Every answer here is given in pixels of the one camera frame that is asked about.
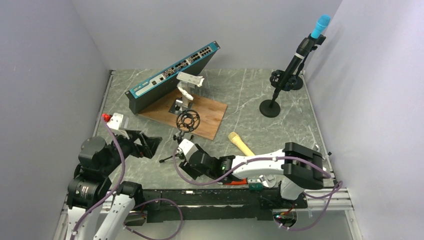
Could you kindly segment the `black clip mic stand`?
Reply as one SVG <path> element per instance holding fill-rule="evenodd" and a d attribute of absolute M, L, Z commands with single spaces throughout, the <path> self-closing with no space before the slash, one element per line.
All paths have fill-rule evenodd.
<path fill-rule="evenodd" d="M 308 39 L 313 40 L 314 45 L 311 48 L 311 50 L 309 51 L 309 53 L 305 56 L 305 58 L 302 60 L 302 62 L 300 63 L 300 65 L 297 67 L 296 73 L 293 74 L 290 78 L 291 83 L 292 83 L 292 90 L 300 90 L 303 85 L 304 85 L 304 81 L 302 80 L 302 78 L 300 77 L 300 75 L 302 74 L 304 67 L 307 63 L 307 60 L 309 56 L 313 55 L 313 52 L 323 44 L 323 42 L 326 40 L 326 36 L 324 36 L 322 33 L 317 37 L 317 38 L 312 38 L 312 35 L 310 34 L 308 37 Z"/>

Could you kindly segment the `black microphone blue foam head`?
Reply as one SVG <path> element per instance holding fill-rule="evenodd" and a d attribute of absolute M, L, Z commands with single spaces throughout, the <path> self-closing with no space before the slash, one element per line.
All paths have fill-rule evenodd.
<path fill-rule="evenodd" d="M 299 46 L 296 49 L 296 52 L 290 61 L 289 65 L 287 66 L 285 73 L 287 75 L 295 74 L 297 71 L 298 66 L 303 61 L 305 56 L 310 52 L 311 48 L 314 46 L 314 41 L 312 39 L 308 39 L 308 37 L 305 37 Z"/>

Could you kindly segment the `black round base mic stand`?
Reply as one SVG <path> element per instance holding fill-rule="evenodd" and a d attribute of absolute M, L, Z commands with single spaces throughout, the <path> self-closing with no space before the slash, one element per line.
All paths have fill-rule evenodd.
<path fill-rule="evenodd" d="M 304 82 L 295 74 L 287 75 L 285 71 L 277 69 L 271 73 L 269 78 L 271 86 L 275 88 L 272 99 L 266 99 L 259 105 L 259 111 L 267 118 L 275 118 L 281 112 L 281 107 L 277 103 L 277 98 L 281 91 L 297 91 L 300 90 Z"/>

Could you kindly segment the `beige gold microphone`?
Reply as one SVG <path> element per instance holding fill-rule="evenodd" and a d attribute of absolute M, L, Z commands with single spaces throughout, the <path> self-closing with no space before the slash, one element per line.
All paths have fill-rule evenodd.
<path fill-rule="evenodd" d="M 235 145 L 245 156 L 254 156 L 255 154 L 251 149 L 244 143 L 241 137 L 236 132 L 231 132 L 228 135 L 229 141 Z"/>

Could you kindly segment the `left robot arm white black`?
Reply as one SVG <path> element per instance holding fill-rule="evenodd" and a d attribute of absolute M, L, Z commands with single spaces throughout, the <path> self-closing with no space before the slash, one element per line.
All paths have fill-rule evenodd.
<path fill-rule="evenodd" d="M 152 159 L 162 137 L 148 137 L 142 131 L 112 134 L 107 143 L 101 136 L 85 140 L 79 164 L 67 187 L 68 240 L 113 240 L 132 210 L 145 201 L 139 183 L 122 181 L 112 186 L 110 174 L 125 167 L 129 156 Z"/>

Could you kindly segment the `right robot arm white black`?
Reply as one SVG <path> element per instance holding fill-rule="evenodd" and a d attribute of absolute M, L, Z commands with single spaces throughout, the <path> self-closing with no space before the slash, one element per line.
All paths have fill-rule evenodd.
<path fill-rule="evenodd" d="M 331 178 L 323 167 L 321 153 L 294 142 L 287 142 L 283 149 L 266 154 L 213 157 L 198 144 L 184 139 L 174 152 L 183 156 L 180 163 L 172 156 L 177 174 L 196 186 L 201 186 L 196 181 L 200 176 L 211 179 L 204 182 L 205 186 L 251 177 L 281 176 L 275 200 L 282 208 L 289 207 L 305 190 L 321 190 L 324 179 Z"/>

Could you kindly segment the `black tripod shock mount stand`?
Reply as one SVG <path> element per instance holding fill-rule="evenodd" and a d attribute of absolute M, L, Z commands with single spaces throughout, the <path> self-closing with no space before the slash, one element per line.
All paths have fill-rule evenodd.
<path fill-rule="evenodd" d="M 178 134 L 173 135 L 173 140 L 177 141 L 180 144 L 183 140 L 183 137 L 186 133 L 191 133 L 200 125 L 200 115 L 195 110 L 183 110 L 176 118 L 176 127 L 179 130 Z M 177 150 L 176 157 L 183 159 L 184 157 L 179 154 Z M 172 158 L 172 156 L 166 157 L 164 159 L 160 159 L 159 163 L 164 163 L 166 160 Z"/>

